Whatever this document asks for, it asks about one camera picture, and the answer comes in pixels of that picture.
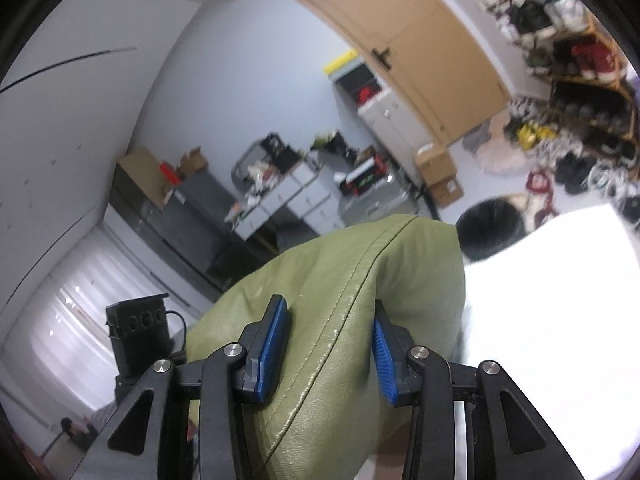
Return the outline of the green and mustard varsity jacket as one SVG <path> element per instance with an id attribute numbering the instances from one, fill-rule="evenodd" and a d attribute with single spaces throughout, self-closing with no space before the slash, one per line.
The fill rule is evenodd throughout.
<path id="1" fill-rule="evenodd" d="M 186 356 L 237 341 L 282 296 L 292 324 L 280 382 L 266 406 L 244 412 L 250 469 L 257 479 L 351 479 L 410 416 L 378 385 L 376 307 L 450 358 L 464 293 L 456 229 L 395 214 L 317 237 L 247 275 L 189 330 Z"/>

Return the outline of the dark low cabinet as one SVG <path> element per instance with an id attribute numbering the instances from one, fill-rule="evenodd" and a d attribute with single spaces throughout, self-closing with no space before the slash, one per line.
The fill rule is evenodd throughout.
<path id="1" fill-rule="evenodd" d="M 206 170 L 175 188 L 160 162 L 136 148 L 116 162 L 110 205 L 164 263 L 210 300 L 274 255 L 224 221 L 234 197 Z"/>

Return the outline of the white drawer desk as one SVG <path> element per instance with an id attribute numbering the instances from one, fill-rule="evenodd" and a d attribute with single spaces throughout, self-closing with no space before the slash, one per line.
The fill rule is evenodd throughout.
<path id="1" fill-rule="evenodd" d="M 312 232 L 326 235 L 345 227 L 339 206 L 337 189 L 322 170 L 312 162 L 298 162 L 254 207 L 241 214 L 233 231 L 241 240 L 248 240 L 284 209 Z"/>

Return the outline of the checkered bed sheet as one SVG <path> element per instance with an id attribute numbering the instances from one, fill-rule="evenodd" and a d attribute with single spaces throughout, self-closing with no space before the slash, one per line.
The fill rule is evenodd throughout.
<path id="1" fill-rule="evenodd" d="M 609 479 L 639 444 L 639 243 L 610 205 L 527 232 L 488 200 L 455 226 L 376 222 L 360 278 L 393 320 L 475 365 L 502 363 L 580 472 Z"/>

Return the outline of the silver aluminium suitcase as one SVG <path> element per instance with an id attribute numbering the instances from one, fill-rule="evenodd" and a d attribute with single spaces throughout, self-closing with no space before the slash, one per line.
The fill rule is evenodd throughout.
<path id="1" fill-rule="evenodd" d="M 416 214 L 418 203 L 403 177 L 389 174 L 361 196 L 343 197 L 338 214 L 345 226 L 378 221 L 393 214 Z"/>

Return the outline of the lower cardboard box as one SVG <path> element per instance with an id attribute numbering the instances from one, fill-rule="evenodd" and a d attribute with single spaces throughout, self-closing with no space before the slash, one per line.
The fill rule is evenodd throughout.
<path id="1" fill-rule="evenodd" d="M 438 208 L 447 208 L 464 195 L 456 177 L 433 184 L 428 188 L 428 192 L 430 192 Z"/>

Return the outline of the cardboard box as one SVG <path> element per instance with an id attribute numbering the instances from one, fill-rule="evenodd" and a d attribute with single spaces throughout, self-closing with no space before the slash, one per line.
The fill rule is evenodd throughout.
<path id="1" fill-rule="evenodd" d="M 430 192 L 438 208 L 447 208 L 464 195 L 456 177 L 433 184 L 428 188 L 428 192 Z"/>
<path id="2" fill-rule="evenodd" d="M 457 175 L 457 167 L 446 148 L 434 144 L 422 146 L 413 161 L 428 188 Z"/>

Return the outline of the white curtain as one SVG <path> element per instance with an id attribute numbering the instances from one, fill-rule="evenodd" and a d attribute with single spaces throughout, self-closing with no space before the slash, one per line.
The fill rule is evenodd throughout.
<path id="1" fill-rule="evenodd" d="M 21 300 L 17 287 L 34 263 L 26 250 L 1 241 L 1 325 L 8 332 L 1 362 L 18 397 L 46 419 L 87 415 L 113 401 L 108 306 L 166 292 L 167 309 L 181 314 L 169 320 L 175 335 L 212 305 L 126 226 L 92 229 Z"/>

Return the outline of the black red shoe box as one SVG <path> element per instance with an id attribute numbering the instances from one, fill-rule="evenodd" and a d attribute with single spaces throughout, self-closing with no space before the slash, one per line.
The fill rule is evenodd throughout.
<path id="1" fill-rule="evenodd" d="M 386 162 L 380 155 L 365 160 L 338 185 L 344 196 L 361 196 L 387 176 Z"/>

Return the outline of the upper cardboard box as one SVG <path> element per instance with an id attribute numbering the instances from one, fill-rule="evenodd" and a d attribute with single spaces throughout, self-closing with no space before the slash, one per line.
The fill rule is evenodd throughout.
<path id="1" fill-rule="evenodd" d="M 434 144 L 422 146 L 413 161 L 428 188 L 457 175 L 457 167 L 446 148 Z"/>

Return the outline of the white cabinet by door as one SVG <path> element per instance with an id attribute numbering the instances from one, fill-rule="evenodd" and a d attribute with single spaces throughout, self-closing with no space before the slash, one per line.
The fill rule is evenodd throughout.
<path id="1" fill-rule="evenodd" d="M 413 157 L 424 145 L 440 147 L 439 140 L 396 92 L 391 88 L 382 90 L 357 113 L 408 179 L 416 186 L 425 184 Z"/>

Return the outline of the yellow sneakers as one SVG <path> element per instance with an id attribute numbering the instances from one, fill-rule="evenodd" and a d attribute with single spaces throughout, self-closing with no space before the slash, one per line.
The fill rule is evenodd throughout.
<path id="1" fill-rule="evenodd" d="M 553 140 L 557 136 L 558 133 L 555 130 L 536 122 L 526 122 L 516 132 L 518 145 L 526 152 L 536 148 L 542 141 Z"/>

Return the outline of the yellow topped black box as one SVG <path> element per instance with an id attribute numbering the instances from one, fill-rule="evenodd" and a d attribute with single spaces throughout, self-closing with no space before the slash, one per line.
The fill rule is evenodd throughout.
<path id="1" fill-rule="evenodd" d="M 356 49 L 334 58 L 323 71 L 357 106 L 363 106 L 382 91 L 378 77 Z"/>

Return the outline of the wooden door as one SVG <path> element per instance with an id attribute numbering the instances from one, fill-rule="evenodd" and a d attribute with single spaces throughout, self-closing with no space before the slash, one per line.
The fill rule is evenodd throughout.
<path id="1" fill-rule="evenodd" d="M 358 50 L 442 145 L 501 112 L 510 94 L 442 0 L 297 0 Z"/>

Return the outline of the metal shoe rack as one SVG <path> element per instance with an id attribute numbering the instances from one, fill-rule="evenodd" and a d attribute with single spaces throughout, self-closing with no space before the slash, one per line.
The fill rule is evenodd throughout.
<path id="1" fill-rule="evenodd" d="M 582 0 L 475 0 L 508 44 L 521 50 L 529 76 L 550 87 L 546 102 L 513 116 L 508 136 L 526 122 L 577 136 L 620 166 L 639 163 L 639 78 L 623 49 Z"/>

